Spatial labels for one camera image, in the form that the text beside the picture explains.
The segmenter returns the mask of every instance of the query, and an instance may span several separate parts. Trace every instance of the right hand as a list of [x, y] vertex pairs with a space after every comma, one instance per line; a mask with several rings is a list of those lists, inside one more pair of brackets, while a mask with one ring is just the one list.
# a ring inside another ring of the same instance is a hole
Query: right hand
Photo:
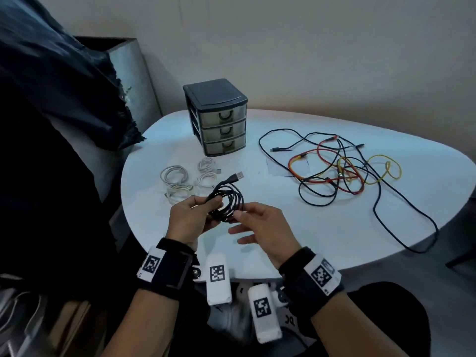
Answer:
[[228, 229], [229, 234], [252, 231], [254, 234], [238, 239], [238, 244], [258, 243], [276, 269], [301, 249], [283, 212], [261, 203], [245, 203], [244, 211], [233, 216], [240, 224]]

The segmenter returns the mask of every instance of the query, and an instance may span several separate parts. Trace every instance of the drawer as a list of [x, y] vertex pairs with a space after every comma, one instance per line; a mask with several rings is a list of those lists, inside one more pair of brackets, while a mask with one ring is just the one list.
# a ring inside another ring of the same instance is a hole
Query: drawer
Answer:
[[207, 156], [217, 156], [232, 153], [246, 146], [246, 134], [239, 137], [227, 139], [213, 143], [203, 143], [205, 154]]
[[246, 118], [246, 105], [235, 107], [231, 110], [216, 111], [213, 113], [199, 113], [199, 118], [202, 128], [235, 123], [236, 121]]
[[221, 141], [233, 137], [238, 137], [246, 131], [246, 118], [233, 124], [202, 129], [204, 142]]

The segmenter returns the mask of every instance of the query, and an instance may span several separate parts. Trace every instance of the white marker tag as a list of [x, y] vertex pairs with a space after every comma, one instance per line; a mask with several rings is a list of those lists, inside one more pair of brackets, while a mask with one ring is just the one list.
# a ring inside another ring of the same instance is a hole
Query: white marker tag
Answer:
[[330, 295], [339, 286], [342, 278], [341, 274], [319, 254], [312, 258], [312, 261], [304, 267], [304, 270], [326, 296]]
[[139, 272], [137, 272], [137, 277], [146, 282], [152, 282], [152, 278], [158, 269], [158, 265], [162, 262], [164, 255], [165, 251], [163, 249], [158, 249], [153, 246], [150, 247], [149, 253], [146, 259], [144, 259], [144, 263], [142, 263]]

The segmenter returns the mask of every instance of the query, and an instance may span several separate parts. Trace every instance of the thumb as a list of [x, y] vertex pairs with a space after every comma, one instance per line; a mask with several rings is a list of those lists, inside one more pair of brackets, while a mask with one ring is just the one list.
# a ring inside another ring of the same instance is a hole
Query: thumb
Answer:
[[254, 230], [258, 226], [259, 219], [251, 213], [245, 213], [241, 210], [235, 210], [233, 216], [238, 222], [252, 230]]
[[200, 205], [200, 209], [204, 210], [205, 213], [208, 214], [212, 210], [220, 208], [222, 200], [223, 198], [221, 196], [216, 196], [213, 199], [210, 199], [205, 204]]

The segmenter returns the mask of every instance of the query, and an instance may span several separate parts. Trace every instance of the left hand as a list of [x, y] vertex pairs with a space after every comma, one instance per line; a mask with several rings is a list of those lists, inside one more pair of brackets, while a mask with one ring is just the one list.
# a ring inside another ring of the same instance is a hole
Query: left hand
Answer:
[[200, 234], [216, 227], [219, 221], [208, 214], [222, 206], [222, 198], [217, 196], [207, 202], [206, 197], [191, 196], [170, 209], [169, 228], [165, 238], [177, 240], [197, 251]]

